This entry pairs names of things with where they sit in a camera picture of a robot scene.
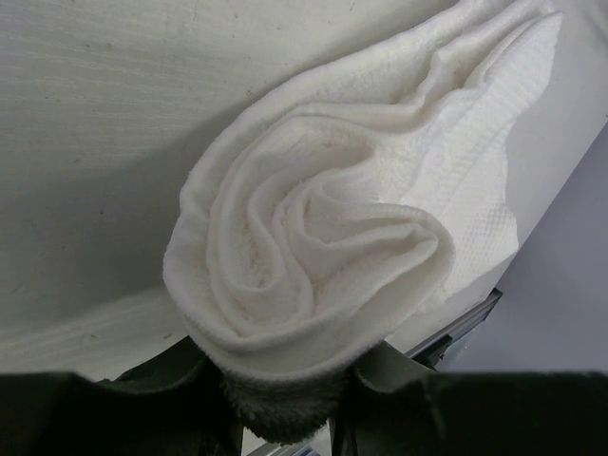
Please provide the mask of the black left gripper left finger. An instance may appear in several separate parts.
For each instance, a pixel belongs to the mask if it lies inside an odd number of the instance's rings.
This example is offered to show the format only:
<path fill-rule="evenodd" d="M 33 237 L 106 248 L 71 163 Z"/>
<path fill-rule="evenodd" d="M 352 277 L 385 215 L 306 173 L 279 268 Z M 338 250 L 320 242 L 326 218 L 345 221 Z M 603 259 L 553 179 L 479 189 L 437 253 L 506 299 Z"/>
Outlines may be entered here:
<path fill-rule="evenodd" d="M 186 337 L 98 385 L 125 407 L 119 413 L 150 455 L 239 455 L 242 425 L 219 387 L 219 369 Z"/>

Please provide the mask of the white towel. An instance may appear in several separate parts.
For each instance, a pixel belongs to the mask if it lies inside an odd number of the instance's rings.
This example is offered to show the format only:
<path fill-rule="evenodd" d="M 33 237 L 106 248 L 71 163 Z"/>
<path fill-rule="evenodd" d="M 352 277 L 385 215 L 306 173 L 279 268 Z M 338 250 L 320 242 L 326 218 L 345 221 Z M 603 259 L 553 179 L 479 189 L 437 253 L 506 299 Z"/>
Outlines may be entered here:
<path fill-rule="evenodd" d="M 163 280 L 244 426 L 317 432 L 350 368 L 511 257 L 506 142 L 562 14 L 461 1 L 243 111 L 180 191 Z"/>

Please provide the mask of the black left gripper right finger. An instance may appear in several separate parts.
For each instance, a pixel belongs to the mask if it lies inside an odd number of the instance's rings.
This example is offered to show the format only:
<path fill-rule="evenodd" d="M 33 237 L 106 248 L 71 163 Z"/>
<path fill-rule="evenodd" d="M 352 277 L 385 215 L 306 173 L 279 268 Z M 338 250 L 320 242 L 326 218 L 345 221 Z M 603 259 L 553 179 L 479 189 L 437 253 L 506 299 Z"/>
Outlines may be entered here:
<path fill-rule="evenodd" d="M 422 389 L 431 374 L 388 343 L 362 356 L 330 420 L 332 454 L 432 454 L 436 429 Z"/>

